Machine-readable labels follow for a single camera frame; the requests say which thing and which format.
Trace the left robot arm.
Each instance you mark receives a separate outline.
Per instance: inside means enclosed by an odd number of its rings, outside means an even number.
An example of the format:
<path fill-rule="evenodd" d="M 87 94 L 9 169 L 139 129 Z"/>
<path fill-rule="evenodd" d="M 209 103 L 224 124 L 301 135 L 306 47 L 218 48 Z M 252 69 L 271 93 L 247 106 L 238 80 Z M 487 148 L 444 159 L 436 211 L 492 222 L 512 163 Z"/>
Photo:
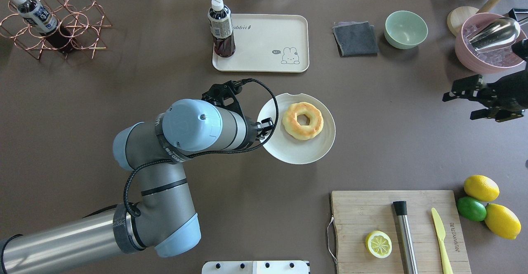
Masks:
<path fill-rule="evenodd" d="M 253 123 L 238 103 L 182 99 L 151 122 L 121 131 L 113 155 L 130 176 L 123 200 L 79 221 L 1 242 L 2 274 L 55 274 L 152 246 L 173 257 L 201 239 L 183 163 L 204 154 L 252 151 L 277 117 Z"/>

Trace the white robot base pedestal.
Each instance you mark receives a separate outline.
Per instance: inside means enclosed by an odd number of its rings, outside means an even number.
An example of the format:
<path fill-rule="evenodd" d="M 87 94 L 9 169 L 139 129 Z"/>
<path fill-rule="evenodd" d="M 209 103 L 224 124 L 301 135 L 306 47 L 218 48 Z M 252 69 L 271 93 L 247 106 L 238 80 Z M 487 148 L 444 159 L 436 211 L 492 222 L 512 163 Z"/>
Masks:
<path fill-rule="evenodd" d="M 311 267 L 304 260 L 209 261 L 202 274 L 309 274 Z"/>

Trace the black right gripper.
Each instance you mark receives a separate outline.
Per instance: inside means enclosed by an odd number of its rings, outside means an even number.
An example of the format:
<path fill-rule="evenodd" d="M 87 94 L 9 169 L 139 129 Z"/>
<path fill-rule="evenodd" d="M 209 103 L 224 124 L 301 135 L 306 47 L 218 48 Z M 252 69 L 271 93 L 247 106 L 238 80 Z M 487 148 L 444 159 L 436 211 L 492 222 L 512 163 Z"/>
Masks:
<path fill-rule="evenodd" d="M 470 120 L 486 118 L 505 122 L 523 117 L 528 108 L 527 70 L 504 76 L 494 83 L 484 83 L 476 100 L 486 108 L 471 112 Z"/>

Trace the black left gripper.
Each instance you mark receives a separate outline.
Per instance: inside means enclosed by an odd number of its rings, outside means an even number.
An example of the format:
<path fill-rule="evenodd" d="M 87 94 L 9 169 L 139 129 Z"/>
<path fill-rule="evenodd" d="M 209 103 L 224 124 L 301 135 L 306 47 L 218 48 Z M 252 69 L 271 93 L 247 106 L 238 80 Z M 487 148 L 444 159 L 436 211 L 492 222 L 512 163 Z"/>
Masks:
<path fill-rule="evenodd" d="M 264 142 L 269 137 L 276 123 L 272 118 L 265 118 L 260 122 L 247 118 L 247 147 L 251 147 L 254 142 Z"/>

